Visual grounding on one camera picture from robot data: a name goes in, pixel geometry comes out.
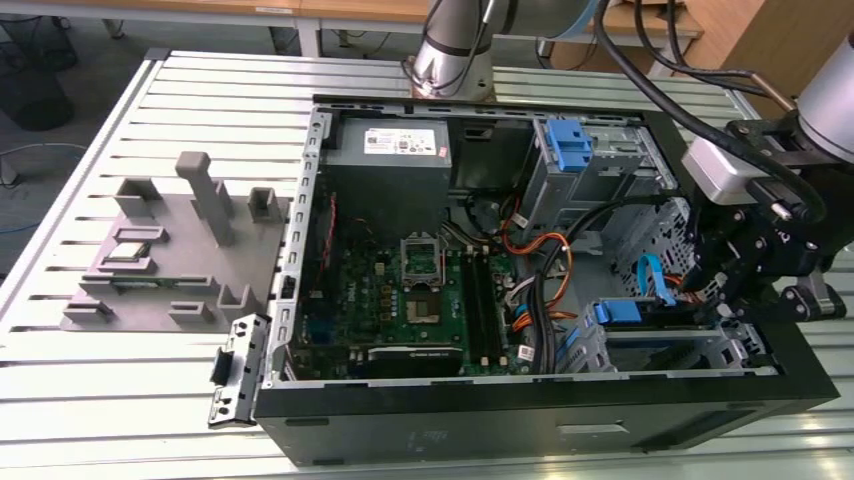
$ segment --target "floor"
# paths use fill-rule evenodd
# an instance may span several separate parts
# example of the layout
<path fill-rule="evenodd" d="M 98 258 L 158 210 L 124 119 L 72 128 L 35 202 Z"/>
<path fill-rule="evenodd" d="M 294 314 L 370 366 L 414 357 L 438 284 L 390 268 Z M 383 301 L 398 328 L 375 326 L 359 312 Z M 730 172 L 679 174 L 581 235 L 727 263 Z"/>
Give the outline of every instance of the floor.
<path fill-rule="evenodd" d="M 0 114 L 0 152 L 32 143 L 88 145 L 151 47 L 275 53 L 271 32 L 263 27 L 194 25 L 187 28 L 180 23 L 132 21 L 124 24 L 126 37 L 112 40 L 96 19 L 75 18 L 71 25 L 68 36 L 79 64 L 58 76 L 75 105 L 75 118 L 51 131 L 27 132 Z M 279 51 L 288 55 L 299 54 L 295 36 L 296 32 L 290 29 L 278 29 L 272 35 Z M 400 33 L 386 38 L 383 33 L 368 32 L 351 37 L 350 42 L 351 47 L 342 48 L 335 32 L 326 31 L 326 55 L 400 60 L 416 53 L 421 38 Z M 495 65 L 539 68 L 533 41 L 497 40 L 493 51 Z M 12 230 L 42 220 L 80 157 L 82 151 L 70 147 L 40 147 L 4 156 L 20 179 L 16 188 L 0 188 L 0 279 L 10 272 L 35 229 Z"/>

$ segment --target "blue clip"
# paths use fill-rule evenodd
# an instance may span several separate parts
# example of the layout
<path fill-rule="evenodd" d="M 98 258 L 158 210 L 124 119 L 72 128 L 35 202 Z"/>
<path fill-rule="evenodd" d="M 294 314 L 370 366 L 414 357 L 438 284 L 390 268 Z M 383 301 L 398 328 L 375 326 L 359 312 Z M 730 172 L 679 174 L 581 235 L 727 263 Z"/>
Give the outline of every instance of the blue clip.
<path fill-rule="evenodd" d="M 547 120 L 549 143 L 562 172 L 583 172 L 593 158 L 593 139 L 578 120 Z"/>
<path fill-rule="evenodd" d="M 602 300 L 593 306 L 597 321 L 605 325 L 607 323 L 641 323 L 641 311 L 633 300 Z"/>
<path fill-rule="evenodd" d="M 677 300 L 670 295 L 667 290 L 667 284 L 665 283 L 665 270 L 662 269 L 662 262 L 658 257 L 651 253 L 645 253 L 638 259 L 638 290 L 641 296 L 646 297 L 646 268 L 653 269 L 653 282 L 655 283 L 655 294 L 665 300 L 667 306 L 673 307 L 677 304 Z"/>

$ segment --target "power cable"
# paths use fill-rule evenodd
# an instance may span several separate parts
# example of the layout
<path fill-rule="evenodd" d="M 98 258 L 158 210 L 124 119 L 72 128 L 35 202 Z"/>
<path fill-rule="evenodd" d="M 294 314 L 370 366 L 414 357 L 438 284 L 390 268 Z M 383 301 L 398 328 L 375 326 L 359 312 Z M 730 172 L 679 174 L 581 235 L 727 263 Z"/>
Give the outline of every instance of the power cable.
<path fill-rule="evenodd" d="M 826 214 L 827 208 L 825 200 L 806 181 L 773 158 L 762 155 L 755 148 L 742 143 L 738 139 L 727 135 L 715 127 L 697 118 L 665 92 L 655 86 L 653 81 L 643 75 L 631 60 L 623 55 L 617 45 L 611 41 L 609 33 L 605 29 L 605 13 L 609 7 L 609 0 L 599 0 L 597 12 L 594 15 L 594 31 L 597 39 L 602 44 L 602 48 L 609 52 L 611 58 L 619 65 L 623 74 L 629 77 L 638 89 L 643 92 L 653 103 L 662 111 L 698 137 L 705 138 L 723 151 L 741 158 L 746 163 L 757 167 L 769 177 L 777 180 L 801 199 L 803 203 L 802 209 L 793 212 L 799 217 L 798 220 L 787 220 L 795 223 L 815 223 L 821 221 Z"/>

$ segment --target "wooden table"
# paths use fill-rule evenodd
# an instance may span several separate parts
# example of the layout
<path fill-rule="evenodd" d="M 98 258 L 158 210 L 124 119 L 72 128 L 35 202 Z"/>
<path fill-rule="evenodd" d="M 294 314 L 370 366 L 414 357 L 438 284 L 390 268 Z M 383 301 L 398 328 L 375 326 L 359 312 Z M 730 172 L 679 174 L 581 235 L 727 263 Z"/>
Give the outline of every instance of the wooden table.
<path fill-rule="evenodd" d="M 303 56 L 320 57 L 320 31 L 366 30 L 375 32 L 421 33 L 431 0 L 0 0 L 0 12 L 102 19 L 154 20 L 188 23 L 291 27 L 299 32 Z M 633 6 L 622 4 L 606 15 L 606 28 L 614 43 L 641 46 L 635 34 Z M 645 11 L 647 32 L 653 44 L 671 56 L 666 39 L 666 22 L 655 10 Z M 115 31 L 115 24 L 106 22 Z M 690 15 L 678 24 L 679 47 L 685 51 L 702 35 L 702 28 Z M 530 40 L 530 37 L 514 37 Z M 593 29 L 558 41 L 591 43 Z M 653 68 L 651 74 L 666 70 Z"/>

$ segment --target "metal extrusion table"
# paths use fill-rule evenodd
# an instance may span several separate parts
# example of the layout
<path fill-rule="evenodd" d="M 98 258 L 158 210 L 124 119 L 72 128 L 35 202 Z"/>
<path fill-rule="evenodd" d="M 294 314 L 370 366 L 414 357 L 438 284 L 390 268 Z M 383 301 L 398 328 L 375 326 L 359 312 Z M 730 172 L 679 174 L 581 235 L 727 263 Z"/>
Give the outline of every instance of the metal extrusion table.
<path fill-rule="evenodd" d="M 682 79 L 658 84 L 714 125 L 751 115 L 717 87 Z M 609 74 L 497 68 L 495 88 L 501 102 L 651 108 L 630 82 Z M 124 177 L 152 176 L 160 191 L 188 193 L 175 160 L 184 150 L 203 150 L 230 192 L 264 185 L 292 196 L 312 94 L 408 92 L 391 62 L 172 52 L 143 63 L 0 289 L 0 477 L 849 478 L 850 319 L 802 326 L 842 398 L 689 451 L 299 473 L 260 428 L 207 430 L 208 374 L 224 335 L 58 329 L 119 212 L 111 196 Z M 846 250 L 827 280 L 852 311 L 853 269 Z"/>

